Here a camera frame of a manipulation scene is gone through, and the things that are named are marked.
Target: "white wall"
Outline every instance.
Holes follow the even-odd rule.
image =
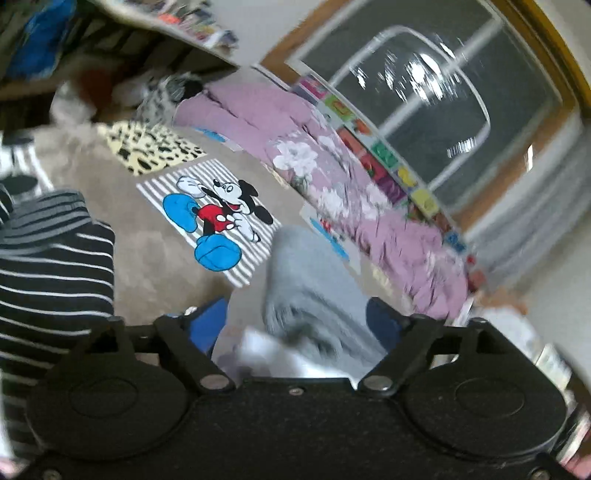
[[[528,319],[578,364],[591,385],[591,212],[529,278]]]
[[[241,66],[259,63],[322,0],[215,0],[212,10],[225,28],[234,30],[239,46],[232,60]]]
[[[535,0],[568,45],[591,85],[591,4],[585,0]]]

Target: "black and white striped fabric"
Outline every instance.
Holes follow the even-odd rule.
[[[115,234],[78,192],[13,207],[0,187],[0,458],[38,453],[30,389],[97,322],[113,315]]]
[[[37,186],[32,191],[24,193],[16,199],[19,202],[39,197],[54,190],[53,183],[37,158],[35,144],[32,141],[17,145],[0,145],[0,178],[18,174],[31,175],[38,180]]]

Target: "white flower print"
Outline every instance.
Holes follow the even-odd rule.
[[[367,220],[376,220],[379,215],[377,207],[368,203],[363,197],[361,197],[361,213]]]
[[[349,216],[349,209],[345,208],[343,199],[336,190],[323,188],[318,196],[318,209],[325,213],[330,219],[339,219]]]
[[[385,209],[390,206],[388,198],[374,182],[369,183],[365,190],[368,193],[368,200],[372,205],[375,205],[380,209]]]
[[[320,135],[318,137],[318,143],[320,144],[320,146],[322,148],[324,148],[325,150],[328,150],[333,157],[335,157],[338,160],[340,160],[341,152],[336,147],[335,142],[333,141],[332,138],[330,138],[330,137],[323,137],[322,135]]]
[[[312,116],[323,129],[326,130],[329,127],[329,124],[326,122],[326,117],[324,117],[324,115],[322,115],[322,112],[318,110],[315,106],[312,107]]]
[[[316,157],[318,153],[312,150],[311,146],[304,142],[279,141],[277,150],[281,155],[273,159],[273,165],[280,170],[293,169],[298,177],[305,177],[312,173],[317,167]]]

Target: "mickey mouse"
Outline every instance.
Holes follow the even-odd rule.
[[[258,197],[258,192],[247,181],[238,180],[238,183],[229,181],[222,184],[219,180],[214,180],[213,191],[211,191],[191,177],[180,177],[177,187],[193,198],[209,196],[220,203],[221,206],[212,203],[194,210],[203,221],[204,236],[235,227],[249,242],[260,242],[261,237],[252,229],[246,215],[254,214],[266,225],[273,223],[273,217],[269,211],[262,205],[255,204],[253,197]]]
[[[242,250],[224,235],[215,235],[237,229],[249,242],[260,242],[246,216],[254,214],[261,222],[272,225],[273,217],[262,205],[256,205],[257,190],[244,180],[238,183],[213,181],[213,190],[196,179],[180,177],[177,187],[184,193],[172,193],[163,199],[163,208],[176,225],[188,233],[197,230],[197,218],[203,221],[203,236],[197,240],[195,259],[208,270],[223,271],[234,267],[242,258]],[[220,205],[210,203],[201,207],[195,199],[209,196]]]

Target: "shelf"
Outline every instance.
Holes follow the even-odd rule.
[[[206,51],[215,55],[221,60],[238,67],[232,59],[218,48],[211,48],[207,46],[207,42],[202,42],[181,30],[175,25],[160,20],[146,12],[128,5],[121,0],[89,0],[93,5],[99,7],[104,13],[109,15],[115,21],[130,27],[142,28],[143,30],[158,31],[168,37],[176,38],[187,45],[190,45],[200,50]]]

